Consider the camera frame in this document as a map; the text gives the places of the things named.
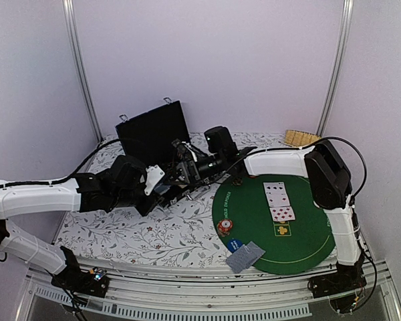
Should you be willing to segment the dealt playing card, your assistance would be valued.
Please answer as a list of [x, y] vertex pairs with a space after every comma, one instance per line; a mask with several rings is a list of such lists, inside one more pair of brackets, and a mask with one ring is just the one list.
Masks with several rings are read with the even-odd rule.
[[253, 241], [250, 241], [247, 245], [244, 245], [243, 251], [247, 266], [252, 266], [265, 254], [265, 250], [260, 248]]
[[258, 258], [259, 256], [252, 249], [244, 245], [226, 259], [226, 264], [233, 273], [239, 274], [243, 270], [251, 267]]

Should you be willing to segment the red poker chip stack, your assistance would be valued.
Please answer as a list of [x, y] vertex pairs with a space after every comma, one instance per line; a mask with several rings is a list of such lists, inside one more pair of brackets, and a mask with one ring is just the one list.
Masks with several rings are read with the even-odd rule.
[[223, 219], [217, 223], [217, 233], [220, 237], [226, 237], [233, 228], [233, 222], [230, 219]]

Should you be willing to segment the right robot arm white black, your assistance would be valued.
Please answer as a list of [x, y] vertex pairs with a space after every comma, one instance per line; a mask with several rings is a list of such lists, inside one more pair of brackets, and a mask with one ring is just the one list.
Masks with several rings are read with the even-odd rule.
[[213, 184], [225, 174], [234, 176], [283, 175], [309, 183], [313, 204], [327, 215], [342, 269], [332, 278], [332, 286], [345, 292], [358, 280], [356, 266], [365, 255], [360, 245], [358, 219], [354, 213], [356, 193], [351, 173], [331, 143], [321, 138], [302, 147], [218, 148], [212, 144], [210, 156], [196, 156], [192, 148], [178, 144], [181, 160], [176, 165], [178, 184], [199, 188]]

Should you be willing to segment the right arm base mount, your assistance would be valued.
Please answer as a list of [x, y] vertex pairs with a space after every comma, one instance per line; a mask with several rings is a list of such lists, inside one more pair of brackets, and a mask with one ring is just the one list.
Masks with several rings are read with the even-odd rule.
[[360, 293], [367, 284], [362, 269], [363, 260], [355, 265], [342, 265], [336, 263], [337, 270], [334, 273], [324, 274], [309, 278], [307, 288], [314, 298], [322, 298], [352, 292], [347, 296], [340, 296], [329, 301], [331, 308], [338, 314], [353, 312], [360, 301]]

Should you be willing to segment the blue small blind button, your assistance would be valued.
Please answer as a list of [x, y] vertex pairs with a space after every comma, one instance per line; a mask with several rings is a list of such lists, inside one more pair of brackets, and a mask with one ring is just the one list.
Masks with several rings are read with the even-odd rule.
[[239, 239], [230, 239], [227, 242], [227, 248], [231, 253], [236, 252], [242, 246], [243, 246], [243, 242]]

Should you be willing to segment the black poker chip case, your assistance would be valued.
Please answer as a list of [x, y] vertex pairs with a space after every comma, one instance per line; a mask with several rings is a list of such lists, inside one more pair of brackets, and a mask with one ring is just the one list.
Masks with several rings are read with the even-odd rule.
[[[156, 206], [167, 206], [173, 199], [180, 199], [183, 193], [208, 182], [205, 180], [200, 185], [188, 186], [178, 185], [172, 180], [172, 166], [179, 161], [172, 142], [179, 139], [192, 144], [179, 101], [167, 103], [131, 119], [123, 119], [116, 126], [116, 132], [124, 150], [123, 155], [133, 156], [146, 165], [145, 191], [149, 197], [157, 198]], [[159, 183], [170, 185], [171, 188], [159, 195], [154, 192]]]

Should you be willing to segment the blue playing card deck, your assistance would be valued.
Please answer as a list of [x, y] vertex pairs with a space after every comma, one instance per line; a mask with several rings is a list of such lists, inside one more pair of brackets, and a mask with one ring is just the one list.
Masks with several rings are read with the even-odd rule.
[[164, 183], [159, 183], [155, 186], [154, 192], [163, 195], [165, 194], [169, 189], [171, 188], [170, 185], [164, 184]]

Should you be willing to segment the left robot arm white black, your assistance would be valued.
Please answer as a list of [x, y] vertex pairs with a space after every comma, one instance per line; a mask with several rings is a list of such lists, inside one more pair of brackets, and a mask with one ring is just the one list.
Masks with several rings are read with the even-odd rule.
[[86, 276], [72, 252], [50, 245], [16, 226], [16, 215], [46, 212], [110, 212], [131, 207], [151, 196], [164, 177], [157, 165], [137, 169], [126, 165], [98, 174], [82, 173], [64, 183], [41, 181], [18, 185], [0, 181], [0, 251], [13, 254], [58, 275], [71, 290], [80, 290]]

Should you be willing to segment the green twenty chip stack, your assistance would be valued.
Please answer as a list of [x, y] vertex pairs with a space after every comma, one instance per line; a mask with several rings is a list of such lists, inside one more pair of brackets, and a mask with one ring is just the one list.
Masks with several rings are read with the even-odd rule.
[[243, 184], [243, 179], [240, 177], [234, 178], [232, 185], [233, 186], [241, 186]]

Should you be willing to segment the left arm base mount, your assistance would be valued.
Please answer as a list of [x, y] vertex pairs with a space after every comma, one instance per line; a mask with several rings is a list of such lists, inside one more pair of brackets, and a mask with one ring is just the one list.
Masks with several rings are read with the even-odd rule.
[[84, 272], [72, 250], [64, 246], [61, 246], [60, 249], [65, 257], [65, 268], [62, 272], [52, 275], [51, 284], [69, 292], [105, 298], [110, 283], [110, 279], [106, 275], [107, 271], [93, 267], [88, 272]]

